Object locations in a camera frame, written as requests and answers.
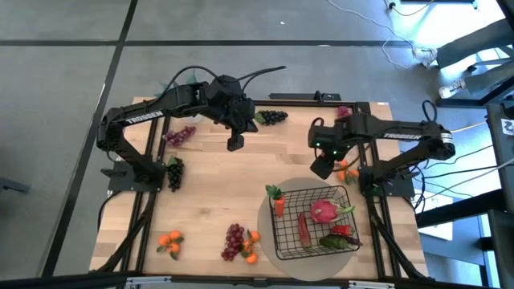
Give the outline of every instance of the wire basket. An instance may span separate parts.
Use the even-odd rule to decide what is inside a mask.
[[[353,228],[352,237],[358,240],[359,234],[353,213],[342,214],[341,220],[329,224],[318,224],[311,219],[311,204],[317,200],[331,198],[338,201],[341,206],[350,206],[350,200],[348,199],[345,187],[336,185],[324,188],[293,190],[284,192],[283,196],[286,199],[286,203],[284,215],[281,218],[277,217],[273,201],[269,198],[275,251],[276,256],[280,260],[353,252],[360,248],[360,246],[350,245],[346,249],[332,249],[321,246],[318,243],[320,238],[330,234],[330,228],[335,225],[350,225]],[[298,214],[302,212],[305,214],[308,232],[311,235],[312,247],[308,249],[302,247],[300,233],[298,232]]]

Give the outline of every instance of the concrete floor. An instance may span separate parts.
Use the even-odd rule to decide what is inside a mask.
[[[389,15],[382,1],[335,2],[390,25],[417,45],[428,47],[447,43],[501,17],[494,1],[487,0],[479,2],[478,10],[471,5],[438,4],[410,18]],[[94,0],[87,4],[78,0],[0,0],[0,43],[7,39],[116,40],[129,3],[130,0]],[[421,7],[398,6],[407,11]],[[389,37],[386,29],[335,10],[321,0],[230,0],[215,4],[209,0],[144,0],[139,1],[128,31],[128,40],[385,41]],[[409,48],[386,49],[397,62],[408,65],[412,61]],[[114,47],[0,46],[0,175],[31,185],[27,194],[0,193],[0,228],[4,232],[0,238],[0,279],[28,278],[39,273],[44,248],[57,222],[113,52]],[[380,47],[126,47],[106,108],[130,104],[134,96],[159,92],[161,83],[191,64],[228,75],[286,65],[287,70],[254,80],[247,89],[248,95],[259,99],[271,92],[338,92],[349,101],[389,102],[395,119],[420,121],[424,118],[421,102],[434,100],[440,85],[463,76],[462,71],[476,59],[476,55],[470,56],[442,71],[419,65],[406,71],[388,63]],[[197,77],[210,79],[201,72]],[[439,109],[438,122],[456,129],[480,122],[484,115],[482,109]],[[491,143],[487,126],[455,134],[454,138],[458,155]],[[402,149],[410,145],[401,144]],[[483,154],[494,163],[491,150]],[[462,159],[451,169],[477,166],[477,158]],[[105,154],[93,148],[56,267],[57,275],[88,270],[96,238],[96,216],[108,184],[100,169],[110,166]],[[436,168],[429,173],[447,171]],[[435,182],[450,185],[456,181],[450,178]],[[497,186],[497,176],[491,176],[455,190],[475,194]],[[427,262],[432,276],[448,280],[435,268],[452,261],[427,258]]]

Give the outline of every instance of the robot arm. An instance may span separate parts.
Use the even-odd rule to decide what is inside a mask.
[[[140,154],[123,135],[123,128],[163,116],[186,117],[201,114],[232,130],[227,149],[235,151],[244,146],[245,132],[257,132],[253,122],[255,105],[246,97],[239,81],[222,75],[207,82],[181,85],[168,90],[163,96],[133,104],[111,108],[102,119],[97,132],[96,146],[106,152],[115,152],[133,170],[135,183],[151,183],[161,177],[150,156]],[[109,177],[124,172],[103,170]]]
[[[316,119],[308,132],[308,146],[320,149],[321,154],[311,165],[311,170],[326,179],[333,171],[334,161],[342,161],[354,146],[376,139],[416,140],[418,146],[398,155],[390,161],[379,161],[366,183],[394,177],[427,158],[444,161],[455,155],[451,133],[433,121],[421,123],[379,120],[375,116],[359,113],[335,121],[333,127],[325,127],[322,119]]]

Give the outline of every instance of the red chili pepper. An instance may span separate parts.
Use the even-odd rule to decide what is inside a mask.
[[[330,231],[334,234],[341,234],[343,236],[351,236],[352,235],[352,227],[350,225],[337,225],[332,227]]]

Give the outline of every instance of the wooden tabletop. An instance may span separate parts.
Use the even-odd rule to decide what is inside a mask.
[[[136,97],[134,103],[149,99]],[[370,103],[370,106],[372,114],[378,118],[392,120],[387,103]],[[259,245],[255,248],[259,255],[257,264],[246,264],[240,256],[234,262],[224,262],[220,253],[224,247],[226,229],[237,222],[241,226],[257,230],[257,213],[266,197],[264,185],[279,184],[293,177],[314,177],[309,169],[314,160],[312,149],[307,146],[309,126],[318,116],[324,118],[325,125],[332,126],[337,113],[335,108],[256,109],[282,110],[289,117],[275,126],[259,126],[258,133],[245,133],[244,148],[236,152],[230,153],[226,150],[226,139],[230,136],[230,131],[222,125],[213,124],[207,118],[195,124],[195,135],[184,142],[182,147],[166,148],[165,161],[175,155],[184,161],[186,168],[182,187],[178,191],[171,193],[165,179],[165,189],[157,195],[143,270],[145,273],[287,277],[269,262]],[[163,119],[160,119],[157,134],[160,134],[162,122]],[[185,125],[192,124],[185,119],[172,119],[169,129],[178,131]],[[140,153],[145,151],[149,126],[150,122],[145,122],[125,129],[125,138]],[[158,141],[155,141],[154,156],[157,155],[157,146]],[[398,142],[395,140],[378,140],[377,146],[383,160],[399,154]],[[370,153],[367,153],[368,160],[371,160]],[[347,159],[352,160],[354,157],[357,157],[356,148],[349,152]],[[358,185],[341,184],[335,173],[326,182],[331,185],[344,185],[348,190],[350,202],[356,206],[354,216],[364,244],[334,278],[377,278],[368,212]],[[103,265],[123,241],[129,226],[134,197],[134,192],[123,192],[106,205],[91,269]],[[398,245],[415,267],[427,274],[414,211],[400,197],[389,197],[388,201]],[[180,230],[184,234],[185,241],[182,243],[179,261],[173,261],[167,254],[156,252],[159,236],[171,230]],[[138,237],[133,245],[129,269],[135,268],[139,243]],[[381,248],[386,274],[392,275],[387,245],[383,240]]]

